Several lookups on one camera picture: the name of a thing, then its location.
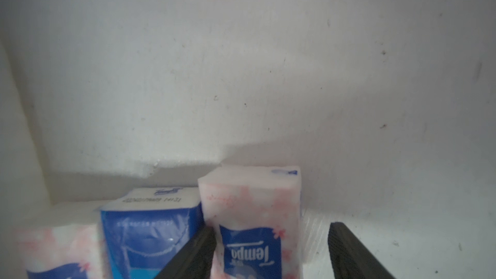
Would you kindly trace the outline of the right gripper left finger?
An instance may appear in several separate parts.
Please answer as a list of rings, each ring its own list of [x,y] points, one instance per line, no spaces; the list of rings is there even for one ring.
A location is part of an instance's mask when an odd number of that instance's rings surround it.
[[[155,276],[155,279],[210,278],[215,249],[214,229],[202,226],[192,239]]]

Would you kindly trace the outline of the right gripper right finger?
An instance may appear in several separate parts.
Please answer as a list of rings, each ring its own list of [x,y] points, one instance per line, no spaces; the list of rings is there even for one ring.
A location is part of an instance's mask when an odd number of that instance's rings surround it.
[[[342,222],[329,226],[328,248],[336,279],[394,279]]]

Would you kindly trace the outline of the blue tissue pack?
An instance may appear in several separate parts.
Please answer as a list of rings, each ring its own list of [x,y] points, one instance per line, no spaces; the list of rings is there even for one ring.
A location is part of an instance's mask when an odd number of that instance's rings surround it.
[[[196,187],[133,189],[101,209],[113,278],[154,278],[204,224]]]

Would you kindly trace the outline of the pink tissue pack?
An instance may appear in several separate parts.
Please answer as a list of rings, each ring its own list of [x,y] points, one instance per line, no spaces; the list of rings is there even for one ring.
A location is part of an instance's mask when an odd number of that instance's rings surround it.
[[[211,278],[302,277],[299,167],[222,165],[198,188],[216,236]]]
[[[22,229],[15,234],[28,278],[110,278],[105,240],[96,223]]]

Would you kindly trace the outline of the white plastic storage box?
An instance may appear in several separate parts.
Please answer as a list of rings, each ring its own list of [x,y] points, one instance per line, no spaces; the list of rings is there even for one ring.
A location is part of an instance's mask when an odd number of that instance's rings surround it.
[[[26,278],[15,228],[46,211],[50,198],[10,61],[1,47],[1,278]]]

